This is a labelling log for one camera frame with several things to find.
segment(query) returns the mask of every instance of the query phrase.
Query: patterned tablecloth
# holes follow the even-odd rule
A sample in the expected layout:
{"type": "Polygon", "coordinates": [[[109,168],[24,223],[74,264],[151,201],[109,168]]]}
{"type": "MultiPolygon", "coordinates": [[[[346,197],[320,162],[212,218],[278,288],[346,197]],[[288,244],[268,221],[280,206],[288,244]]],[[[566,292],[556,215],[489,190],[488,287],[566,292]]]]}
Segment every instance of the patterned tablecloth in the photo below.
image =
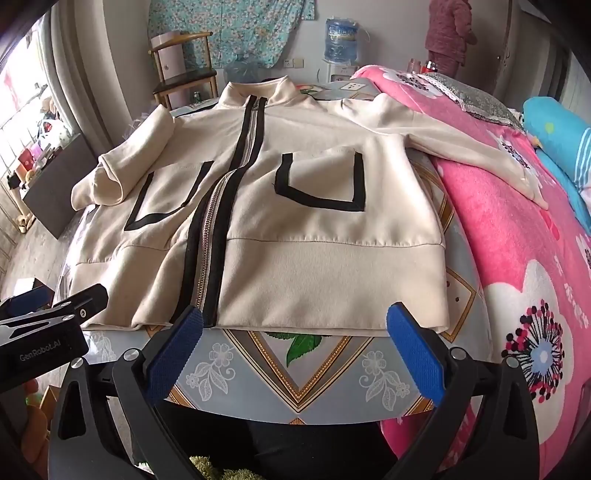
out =
{"type": "MultiPolygon", "coordinates": [[[[445,231],[451,327],[442,337],[489,360],[491,331],[466,235],[426,155],[408,155],[433,199],[445,231]]],[[[93,219],[85,212],[63,267],[56,297],[69,290],[69,265],[93,219]]],[[[85,332],[90,363],[141,348],[154,329],[85,332]]],[[[360,423],[430,409],[390,338],[297,335],[206,329],[171,399],[212,413],[274,423],[360,423]]]]}

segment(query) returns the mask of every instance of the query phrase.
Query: floral fabric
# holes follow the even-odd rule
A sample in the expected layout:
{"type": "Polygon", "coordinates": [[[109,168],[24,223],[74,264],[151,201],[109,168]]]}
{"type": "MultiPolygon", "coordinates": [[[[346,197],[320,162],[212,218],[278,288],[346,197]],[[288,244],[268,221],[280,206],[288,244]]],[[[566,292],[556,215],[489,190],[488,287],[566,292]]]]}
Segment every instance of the floral fabric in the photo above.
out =
{"type": "MultiPolygon", "coordinates": [[[[270,68],[300,20],[313,20],[314,0],[152,0],[150,38],[172,30],[212,31],[208,38],[214,68],[223,68],[242,53],[270,68]]],[[[188,68],[205,64],[203,40],[183,46],[188,68]]]]}
{"type": "MultiPolygon", "coordinates": [[[[514,357],[530,388],[540,441],[540,478],[544,478],[589,411],[581,392],[591,378],[591,238],[522,130],[479,119],[446,92],[431,95],[399,75],[406,78],[400,72],[366,66],[354,78],[370,79],[407,107],[506,151],[535,173],[548,202],[548,210],[542,210],[484,170],[431,159],[476,262],[491,324],[492,361],[514,357]]],[[[414,80],[424,82],[423,87],[434,86],[427,80],[430,76],[414,80]]],[[[388,432],[396,435],[396,421],[384,423],[388,422],[388,432]]],[[[455,458],[452,453],[449,461],[455,458]]]]}

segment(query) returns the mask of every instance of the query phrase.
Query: flower print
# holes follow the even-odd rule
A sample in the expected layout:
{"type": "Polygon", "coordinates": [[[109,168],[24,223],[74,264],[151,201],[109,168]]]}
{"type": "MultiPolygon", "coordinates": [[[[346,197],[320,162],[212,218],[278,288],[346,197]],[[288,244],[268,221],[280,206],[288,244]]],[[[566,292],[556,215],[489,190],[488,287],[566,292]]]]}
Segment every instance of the flower print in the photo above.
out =
{"type": "Polygon", "coordinates": [[[579,252],[581,252],[581,256],[583,257],[583,261],[585,262],[585,267],[589,273],[589,278],[591,278],[591,249],[589,249],[589,244],[583,235],[577,235],[575,240],[577,242],[577,246],[579,247],[579,252]]]}
{"type": "Polygon", "coordinates": [[[416,92],[428,98],[433,99],[443,95],[433,85],[423,81],[420,77],[416,76],[413,73],[399,72],[397,70],[387,69],[384,67],[380,67],[379,69],[383,71],[383,76],[386,80],[391,80],[392,82],[407,85],[414,89],[416,92]]]}
{"type": "Polygon", "coordinates": [[[234,358],[234,354],[230,351],[230,347],[227,344],[214,343],[212,351],[209,352],[209,359],[213,360],[213,364],[220,367],[227,367],[234,358]]]}
{"type": "Polygon", "coordinates": [[[410,394],[410,385],[406,383],[399,383],[396,385],[396,395],[400,398],[404,398],[410,394]]]}
{"type": "Polygon", "coordinates": [[[554,321],[554,312],[544,299],[539,306],[527,307],[520,327],[506,336],[501,357],[514,356],[530,386],[532,400],[543,403],[556,393],[563,378],[563,327],[554,321]]]}
{"type": "Polygon", "coordinates": [[[514,356],[530,386],[540,443],[560,422],[574,369],[573,337],[560,313],[552,280],[530,260],[521,290],[498,282],[485,287],[493,361],[514,356]]]}
{"type": "Polygon", "coordinates": [[[401,381],[395,371],[384,371],[386,360],[381,351],[367,352],[363,357],[361,365],[365,368],[367,375],[359,378],[359,385],[366,388],[365,401],[368,402],[382,394],[382,406],[388,411],[394,411],[397,397],[404,398],[410,395],[410,385],[401,381]]]}
{"type": "Polygon", "coordinates": [[[226,368],[234,358],[234,354],[227,343],[214,343],[209,352],[210,364],[201,362],[195,367],[195,371],[186,375],[187,385],[197,388],[201,400],[208,401],[213,395],[213,388],[217,387],[224,394],[228,394],[228,381],[234,379],[236,371],[233,368],[226,368]]]}
{"type": "Polygon", "coordinates": [[[380,370],[386,368],[384,354],[379,350],[377,352],[368,352],[362,362],[368,375],[379,375],[380,370]]]}
{"type": "Polygon", "coordinates": [[[187,385],[191,388],[195,388],[199,385],[199,377],[196,374],[187,375],[187,385]]]}
{"type": "Polygon", "coordinates": [[[503,138],[503,135],[499,135],[497,137],[490,130],[488,131],[488,133],[492,138],[495,139],[495,141],[498,145],[498,149],[504,150],[505,152],[507,152],[513,158],[513,160],[515,160],[517,163],[519,163],[524,168],[524,170],[526,172],[530,173],[531,175],[534,175],[536,181],[538,182],[539,187],[542,188],[542,183],[540,182],[540,174],[538,173],[538,171],[523,157],[523,155],[521,155],[515,149],[515,147],[511,144],[511,142],[509,140],[506,140],[505,138],[503,138]]]}

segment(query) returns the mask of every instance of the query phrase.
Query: black pocket trim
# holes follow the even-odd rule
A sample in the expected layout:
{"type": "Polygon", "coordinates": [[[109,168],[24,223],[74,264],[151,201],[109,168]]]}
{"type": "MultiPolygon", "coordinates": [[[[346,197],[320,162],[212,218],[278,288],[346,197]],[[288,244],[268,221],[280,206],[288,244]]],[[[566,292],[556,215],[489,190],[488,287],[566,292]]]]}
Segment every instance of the black pocket trim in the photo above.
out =
{"type": "Polygon", "coordinates": [[[172,212],[168,212],[168,213],[149,213],[148,215],[142,217],[140,220],[135,220],[135,218],[138,216],[139,209],[141,208],[142,203],[144,202],[144,199],[146,197],[146,193],[148,192],[148,188],[150,187],[150,184],[152,183],[152,180],[154,179],[154,172],[150,172],[150,174],[146,178],[144,186],[142,187],[142,189],[138,195],[138,199],[135,201],[134,208],[133,208],[133,210],[131,210],[131,214],[129,215],[129,218],[127,219],[127,223],[125,224],[124,231],[129,232],[131,230],[137,230],[139,228],[142,228],[143,226],[150,225],[152,223],[161,222],[165,218],[177,213],[181,208],[186,207],[187,204],[191,201],[191,199],[195,195],[195,193],[197,192],[197,189],[199,188],[199,184],[203,181],[203,179],[205,178],[205,175],[207,175],[207,172],[209,172],[209,169],[212,168],[212,165],[213,165],[212,161],[207,161],[201,165],[201,168],[199,169],[199,174],[197,175],[197,179],[195,180],[195,183],[193,183],[193,186],[191,187],[191,190],[189,191],[189,195],[187,195],[187,199],[183,203],[181,203],[180,207],[175,208],[172,212]]]}
{"type": "Polygon", "coordinates": [[[322,199],[302,192],[290,186],[290,169],[294,154],[284,153],[281,156],[281,165],[275,174],[275,193],[289,198],[301,205],[313,208],[325,208],[329,210],[341,210],[342,212],[365,211],[365,170],[363,169],[363,155],[355,152],[353,164],[353,200],[322,199]]]}

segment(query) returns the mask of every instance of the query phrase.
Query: pink floral bedspread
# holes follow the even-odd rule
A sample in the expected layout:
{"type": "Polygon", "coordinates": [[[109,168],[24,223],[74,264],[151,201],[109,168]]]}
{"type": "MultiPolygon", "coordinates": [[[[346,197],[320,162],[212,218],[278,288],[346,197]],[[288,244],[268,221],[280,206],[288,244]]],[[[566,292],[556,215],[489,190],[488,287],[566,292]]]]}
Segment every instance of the pink floral bedspread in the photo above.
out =
{"type": "MultiPolygon", "coordinates": [[[[591,330],[585,313],[591,312],[591,240],[523,133],[472,117],[418,76],[367,66],[356,77],[371,79],[417,112],[507,150],[538,177],[548,211],[485,170],[431,159],[476,261],[491,323],[492,360],[515,356],[530,385],[543,478],[572,440],[577,419],[589,411],[579,403],[591,378],[591,330]]],[[[466,421],[473,423],[474,415],[466,421]]],[[[396,434],[398,424],[385,422],[386,437],[396,434]]],[[[461,435],[456,439],[452,463],[464,442],[461,435]]]]}

